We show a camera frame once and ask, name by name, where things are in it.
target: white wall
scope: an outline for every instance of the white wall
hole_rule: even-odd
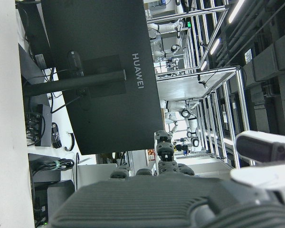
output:
[[[0,228],[34,227],[14,0],[0,0]]]

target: white cylinder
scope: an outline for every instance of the white cylinder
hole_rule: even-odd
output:
[[[192,132],[196,132],[197,127],[198,127],[197,118],[192,115],[192,116],[188,119],[188,122],[189,122],[189,127],[190,127],[191,131],[192,131]]]
[[[175,29],[175,25],[172,23],[164,24],[164,25],[159,25],[159,33],[164,33],[164,32],[173,32]]]
[[[180,112],[185,108],[185,104],[177,101],[167,101],[166,105],[170,112]]]
[[[175,125],[175,126],[172,128],[171,132],[172,132],[172,133],[175,133],[175,132],[177,132],[177,129],[178,129],[178,125]]]
[[[161,108],[166,108],[166,103],[167,103],[167,101],[160,99]]]

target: monitor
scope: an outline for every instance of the monitor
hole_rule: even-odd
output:
[[[75,52],[83,75],[125,70],[126,80],[89,86],[67,112],[82,154],[151,149],[163,129],[142,0],[42,0],[45,28],[57,71]],[[72,71],[59,80],[76,78]],[[78,90],[63,91],[65,103]]]

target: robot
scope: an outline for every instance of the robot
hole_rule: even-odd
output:
[[[180,112],[181,116],[184,117],[186,121],[187,137],[192,143],[192,149],[194,151],[201,150],[200,140],[197,137],[198,122],[196,115],[186,109],[186,105],[181,102],[166,101],[161,99],[160,104],[161,108],[167,110],[165,112],[165,119],[173,121],[175,125],[169,133],[173,135],[173,133],[177,132],[178,129],[178,121],[176,117],[171,114],[171,112]]]
[[[181,5],[181,0],[175,0],[175,13],[183,13],[183,7]],[[157,33],[165,33],[165,32],[175,32],[176,31],[176,39],[175,44],[171,46],[171,51],[155,51],[153,54],[154,60],[157,61],[162,57],[173,57],[174,53],[179,51],[181,48],[181,28],[183,27],[183,22],[181,19],[178,19],[176,22],[169,22],[167,24],[148,24],[149,37],[150,39],[155,39]]]

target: metal frame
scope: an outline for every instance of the metal frame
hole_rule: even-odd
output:
[[[219,147],[218,147],[218,142],[217,142],[216,127],[215,127],[215,122],[214,122],[214,117],[213,117],[213,110],[212,110],[212,104],[211,104],[210,96],[207,97],[207,101],[208,101],[210,125],[212,125],[212,131],[213,131],[213,138],[214,138],[213,141],[214,141],[215,154],[217,156],[219,156]]]
[[[230,132],[231,140],[233,142],[233,145],[231,145],[231,147],[232,147],[233,156],[234,156],[234,163],[235,163],[236,169],[239,169],[240,164],[239,164],[238,152],[234,146],[236,137],[235,137],[234,126],[233,126],[233,121],[232,121],[231,106],[230,106],[230,101],[229,101],[229,92],[228,92],[227,82],[223,82],[223,92],[224,92],[224,97],[225,97],[225,106],[226,106],[229,132]]]
[[[219,108],[219,99],[218,99],[218,94],[217,94],[217,89],[222,86],[223,92],[224,92],[224,98],[225,98],[228,126],[230,130],[231,140],[233,142],[233,145],[231,147],[232,147],[232,151],[234,155],[235,168],[239,169],[240,168],[239,155],[234,146],[235,131],[234,131],[234,126],[233,126],[233,117],[232,117],[232,112],[231,112],[227,81],[233,76],[237,77],[238,94],[239,94],[239,99],[240,99],[244,130],[245,131],[249,130],[249,121],[248,121],[243,79],[242,79],[240,67],[238,66],[225,67],[225,68],[214,69],[214,70],[209,70],[205,72],[198,72],[194,74],[182,75],[182,76],[178,76],[174,78],[164,78],[164,79],[160,79],[159,81],[163,81],[163,80],[174,81],[174,80],[178,80],[178,78],[184,78],[184,77],[195,78],[198,75],[209,74],[211,72],[212,73],[224,72],[226,73],[226,75],[220,80],[218,80],[215,86],[213,86],[204,97],[202,98],[195,97],[195,98],[190,99],[191,102],[197,103],[194,105],[194,108],[196,109],[196,113],[198,117],[198,128],[200,130],[200,134],[199,134],[200,143],[207,151],[211,152],[212,154],[216,156],[219,156],[219,145],[218,145],[217,140],[220,140],[221,145],[222,145],[221,146],[222,154],[224,157],[223,161],[225,163],[228,162],[227,151],[226,151],[225,142],[224,142],[221,112]],[[206,132],[208,133],[209,146],[208,146]],[[255,163],[252,160],[249,160],[249,164],[255,165]]]
[[[212,93],[212,101],[214,102],[215,105],[215,111],[217,115],[217,121],[218,121],[218,132],[219,132],[219,138],[222,144],[222,151],[223,151],[223,156],[224,156],[224,162],[227,163],[227,152],[226,152],[226,147],[224,143],[224,133],[223,133],[223,126],[221,122],[221,115],[219,111],[219,100],[218,100],[218,94],[217,91],[215,90],[214,93]]]
[[[191,71],[191,73],[196,72],[197,69],[201,68],[204,60],[207,57],[208,52],[210,51],[210,49],[213,45],[213,42],[216,39],[216,36],[217,36],[218,31],[220,29],[220,26],[222,25],[226,15],[227,15],[228,8],[229,8],[229,6],[227,4],[222,5],[222,6],[215,6],[215,1],[211,0],[210,5],[211,5],[210,8],[205,9],[203,0],[200,0],[201,9],[190,11],[188,13],[179,13],[179,14],[157,17],[157,18],[153,18],[153,19],[147,19],[147,23],[150,24],[150,23],[160,23],[160,22],[165,22],[165,21],[171,21],[171,20],[176,20],[176,19],[183,19],[183,18],[187,18],[187,17],[191,18],[192,34],[191,34],[191,31],[188,31],[188,34],[190,34],[188,46],[190,46],[190,48],[188,51],[188,57],[187,58],[184,57],[184,61],[186,61],[185,65],[189,68],[183,69],[183,71],[188,70],[187,73],[190,73],[190,71]],[[192,1],[192,6],[194,8],[195,8],[195,6],[197,6],[197,3],[195,0]],[[222,12],[219,19],[217,19],[217,15],[216,15],[217,12]],[[209,30],[208,30],[206,14],[212,14],[214,31],[211,34],[211,37],[209,37]],[[203,42],[203,38],[202,38],[203,37],[202,32],[201,32],[202,28],[204,30],[205,42]],[[198,32],[199,39],[197,39],[197,36],[196,36],[196,29]]]
[[[211,137],[211,126],[210,126],[210,120],[209,120],[209,113],[208,108],[206,107],[206,98],[203,99],[204,104],[204,112],[205,112],[205,120],[206,120],[206,127],[207,127],[207,133],[208,133],[208,140],[209,140],[209,147],[212,154],[214,154],[213,144],[212,144],[212,137]]]

